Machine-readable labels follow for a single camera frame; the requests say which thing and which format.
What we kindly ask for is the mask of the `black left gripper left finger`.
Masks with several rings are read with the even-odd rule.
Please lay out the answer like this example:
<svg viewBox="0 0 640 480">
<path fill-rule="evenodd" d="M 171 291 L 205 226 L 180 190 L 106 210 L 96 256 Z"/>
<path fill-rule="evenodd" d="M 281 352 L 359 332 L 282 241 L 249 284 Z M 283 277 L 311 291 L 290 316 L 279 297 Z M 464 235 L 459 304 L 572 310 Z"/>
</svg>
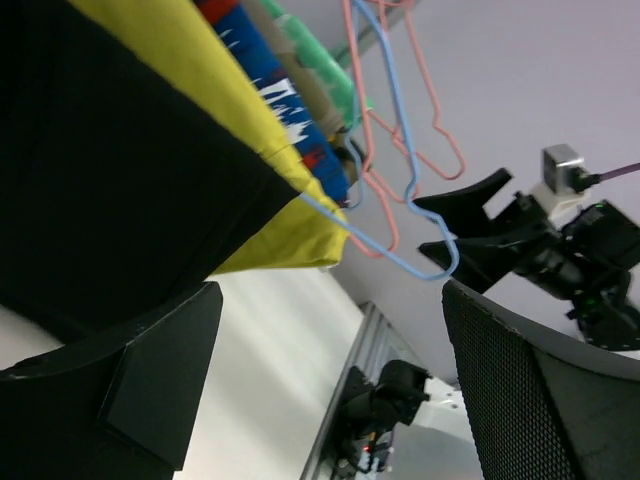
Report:
<svg viewBox="0 0 640 480">
<path fill-rule="evenodd" d="M 205 283 L 1 372 L 4 479 L 171 479 L 184 467 L 223 295 Z"/>
</svg>

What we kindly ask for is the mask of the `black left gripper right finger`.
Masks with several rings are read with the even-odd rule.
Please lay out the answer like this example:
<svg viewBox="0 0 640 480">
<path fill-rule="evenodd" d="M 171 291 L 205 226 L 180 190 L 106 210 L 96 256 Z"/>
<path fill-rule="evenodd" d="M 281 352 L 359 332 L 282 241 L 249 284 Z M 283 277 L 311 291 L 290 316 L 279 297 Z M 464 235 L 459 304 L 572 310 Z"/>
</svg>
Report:
<svg viewBox="0 0 640 480">
<path fill-rule="evenodd" d="M 485 478 L 638 478 L 638 360 L 455 280 L 443 286 L 442 308 Z"/>
</svg>

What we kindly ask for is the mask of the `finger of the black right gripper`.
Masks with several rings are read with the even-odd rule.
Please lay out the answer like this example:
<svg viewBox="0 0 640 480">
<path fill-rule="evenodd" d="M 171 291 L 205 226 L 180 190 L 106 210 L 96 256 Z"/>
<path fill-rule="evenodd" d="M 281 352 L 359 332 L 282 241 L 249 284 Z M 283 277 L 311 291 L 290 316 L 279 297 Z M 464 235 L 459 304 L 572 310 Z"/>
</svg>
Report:
<svg viewBox="0 0 640 480">
<path fill-rule="evenodd" d="M 493 221 L 484 206 L 511 179 L 511 173 L 500 168 L 475 184 L 447 193 L 416 198 L 413 203 L 439 214 L 454 235 L 491 235 Z"/>
<path fill-rule="evenodd" d="M 547 234 L 514 234 L 455 241 L 459 265 L 451 276 L 475 292 L 485 293 L 510 273 L 525 266 L 550 245 Z"/>
</svg>

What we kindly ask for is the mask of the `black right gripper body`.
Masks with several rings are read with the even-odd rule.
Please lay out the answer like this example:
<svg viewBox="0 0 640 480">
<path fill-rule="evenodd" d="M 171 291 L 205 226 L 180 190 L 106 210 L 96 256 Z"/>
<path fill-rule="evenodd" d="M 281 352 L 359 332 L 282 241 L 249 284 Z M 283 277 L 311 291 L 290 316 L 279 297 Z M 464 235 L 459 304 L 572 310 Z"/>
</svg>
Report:
<svg viewBox="0 0 640 480">
<path fill-rule="evenodd" d="M 516 193 L 494 223 L 499 235 L 490 265 L 500 276 L 514 273 L 560 300 L 590 288 L 588 262 L 572 252 L 533 196 Z"/>
</svg>

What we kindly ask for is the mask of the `light blue wire hanger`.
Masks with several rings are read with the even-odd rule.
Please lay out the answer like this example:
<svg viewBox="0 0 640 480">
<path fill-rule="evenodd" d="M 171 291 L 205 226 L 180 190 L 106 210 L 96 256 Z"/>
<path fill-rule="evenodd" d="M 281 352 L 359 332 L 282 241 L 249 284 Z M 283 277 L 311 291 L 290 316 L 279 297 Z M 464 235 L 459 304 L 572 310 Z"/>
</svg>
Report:
<svg viewBox="0 0 640 480">
<path fill-rule="evenodd" d="M 454 244 L 452 233 L 440 215 L 417 207 L 414 203 L 410 205 L 402 203 L 405 188 L 411 178 L 411 171 L 402 153 L 403 146 L 397 145 L 392 139 L 393 134 L 401 137 L 402 133 L 395 116 L 389 81 L 383 63 L 382 50 L 374 35 L 373 28 L 353 2 L 354 1 L 343 1 L 340 4 L 347 43 L 345 51 L 340 54 L 340 57 L 336 59 L 336 61 L 352 77 L 356 87 L 354 100 L 360 103 L 362 110 L 361 123 L 358 125 L 353 123 L 351 129 L 348 131 L 351 139 L 354 141 L 361 140 L 364 143 L 363 154 L 356 157 L 356 165 L 360 169 L 360 175 L 355 184 L 357 189 L 355 204 L 357 207 L 363 207 L 370 202 L 377 203 L 389 227 L 389 245 L 383 246 L 379 244 L 354 225 L 348 223 L 342 214 L 323 206 L 309 194 L 303 193 L 300 198 L 329 221 L 345 230 L 349 235 L 351 243 L 358 248 L 362 254 L 371 259 L 385 258 L 418 280 L 427 282 L 439 281 L 450 277 L 458 267 L 460 259 L 459 252 Z M 380 21 L 379 1 L 364 2 Z M 415 64 L 416 61 L 401 13 L 398 11 L 393 13 L 390 9 L 387 10 L 387 13 L 388 28 L 385 30 L 392 49 L 395 68 L 401 87 L 400 75 L 403 70 L 398 67 L 398 61 L 403 58 L 408 58 L 414 61 Z M 373 65 L 383 70 L 388 91 L 385 94 L 378 93 L 375 97 L 381 101 L 384 106 L 388 107 L 390 113 L 392 113 L 393 117 L 390 120 L 384 119 L 383 116 L 376 111 L 372 98 L 367 95 L 364 78 L 365 72 L 361 65 L 361 59 L 363 57 L 367 57 Z M 416 68 L 418 75 L 421 77 L 417 64 Z M 419 193 L 419 182 L 423 173 L 431 174 L 435 179 L 444 179 L 440 178 L 418 158 L 418 154 L 422 153 L 418 151 L 414 138 L 413 142 L 420 167 L 420 177 L 415 195 L 417 196 Z M 446 265 L 441 272 L 435 274 L 423 273 L 396 254 L 395 251 L 400 244 L 400 230 L 395 216 L 402 208 L 406 208 L 413 215 L 430 221 L 438 230 L 441 238 L 445 242 L 446 253 Z"/>
</svg>

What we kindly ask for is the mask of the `black trousers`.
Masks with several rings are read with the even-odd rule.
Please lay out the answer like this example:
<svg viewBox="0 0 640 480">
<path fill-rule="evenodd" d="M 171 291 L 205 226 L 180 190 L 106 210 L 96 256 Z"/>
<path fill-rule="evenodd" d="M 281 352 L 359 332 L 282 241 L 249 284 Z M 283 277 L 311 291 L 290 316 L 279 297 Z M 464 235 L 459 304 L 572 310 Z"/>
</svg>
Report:
<svg viewBox="0 0 640 480">
<path fill-rule="evenodd" d="M 70 343 L 202 283 L 295 190 L 68 1 L 1 5 L 1 302 Z"/>
</svg>

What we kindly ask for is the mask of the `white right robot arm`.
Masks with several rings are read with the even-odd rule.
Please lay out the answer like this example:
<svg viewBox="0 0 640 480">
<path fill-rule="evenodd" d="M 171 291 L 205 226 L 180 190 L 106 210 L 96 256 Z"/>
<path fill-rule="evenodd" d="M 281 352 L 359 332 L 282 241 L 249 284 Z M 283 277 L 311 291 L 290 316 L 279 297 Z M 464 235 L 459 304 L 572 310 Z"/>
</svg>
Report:
<svg viewBox="0 0 640 480">
<path fill-rule="evenodd" d="M 543 205 L 545 186 L 516 192 L 494 218 L 486 203 L 511 179 L 501 168 L 463 189 L 415 199 L 455 235 L 458 282 L 483 294 L 509 273 L 568 301 L 567 317 L 585 340 L 609 351 L 639 348 L 639 309 L 628 297 L 639 263 L 639 227 L 602 200 L 556 228 Z"/>
</svg>

